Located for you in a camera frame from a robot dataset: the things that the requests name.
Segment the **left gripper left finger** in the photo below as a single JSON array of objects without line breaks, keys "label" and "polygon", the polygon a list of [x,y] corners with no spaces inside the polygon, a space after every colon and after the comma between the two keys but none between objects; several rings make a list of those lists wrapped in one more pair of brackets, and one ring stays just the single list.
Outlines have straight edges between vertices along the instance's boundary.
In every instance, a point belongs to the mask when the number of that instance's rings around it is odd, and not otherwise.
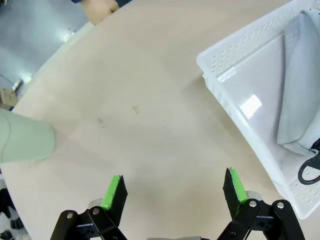
[{"label": "left gripper left finger", "polygon": [[61,212],[50,240],[127,240],[119,229],[127,196],[124,177],[113,176],[100,205],[81,214],[74,210]]}]

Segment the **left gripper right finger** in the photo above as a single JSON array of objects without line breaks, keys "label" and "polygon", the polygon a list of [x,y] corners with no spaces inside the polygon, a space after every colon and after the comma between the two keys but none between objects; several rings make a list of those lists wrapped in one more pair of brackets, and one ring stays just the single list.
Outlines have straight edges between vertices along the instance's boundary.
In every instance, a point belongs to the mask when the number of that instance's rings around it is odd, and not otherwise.
[{"label": "left gripper right finger", "polygon": [[289,201],[280,199],[269,205],[250,197],[232,168],[226,169],[222,189],[231,221],[218,240],[247,240],[252,231],[262,232],[266,240],[306,240]]}]

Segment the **pale green plastic cup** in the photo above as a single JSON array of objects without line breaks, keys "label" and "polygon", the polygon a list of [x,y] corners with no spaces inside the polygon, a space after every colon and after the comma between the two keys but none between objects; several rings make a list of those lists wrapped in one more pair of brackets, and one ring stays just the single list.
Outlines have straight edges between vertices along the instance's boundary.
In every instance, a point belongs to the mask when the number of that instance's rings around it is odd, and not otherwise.
[{"label": "pale green plastic cup", "polygon": [[54,128],[0,108],[0,163],[43,160],[54,151]]}]

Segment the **white perforated plastic basket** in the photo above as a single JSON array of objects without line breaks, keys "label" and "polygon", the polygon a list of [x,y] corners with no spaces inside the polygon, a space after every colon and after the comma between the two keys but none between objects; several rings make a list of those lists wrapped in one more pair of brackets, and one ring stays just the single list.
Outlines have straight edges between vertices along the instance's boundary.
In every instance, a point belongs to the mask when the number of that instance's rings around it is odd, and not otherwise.
[{"label": "white perforated plastic basket", "polygon": [[320,182],[304,185],[307,157],[277,143],[285,79],[284,29],[320,0],[292,0],[201,52],[196,62],[206,87],[224,108],[300,219],[320,206]]}]

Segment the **person's right hand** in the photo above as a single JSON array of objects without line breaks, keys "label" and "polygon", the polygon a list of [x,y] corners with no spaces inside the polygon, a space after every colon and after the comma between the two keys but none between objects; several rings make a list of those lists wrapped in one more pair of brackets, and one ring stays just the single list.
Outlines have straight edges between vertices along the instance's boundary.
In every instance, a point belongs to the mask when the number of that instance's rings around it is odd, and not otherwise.
[{"label": "person's right hand", "polygon": [[82,0],[80,4],[93,25],[99,24],[119,8],[115,0]]}]

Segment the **brown cardboard box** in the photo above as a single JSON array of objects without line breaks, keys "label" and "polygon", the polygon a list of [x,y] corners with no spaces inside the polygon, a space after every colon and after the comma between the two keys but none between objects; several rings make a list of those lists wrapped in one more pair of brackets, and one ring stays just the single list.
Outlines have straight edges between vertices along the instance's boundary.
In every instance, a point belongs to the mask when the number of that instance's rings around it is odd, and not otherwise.
[{"label": "brown cardboard box", "polygon": [[11,89],[0,88],[0,104],[14,107],[18,103],[16,92]]}]

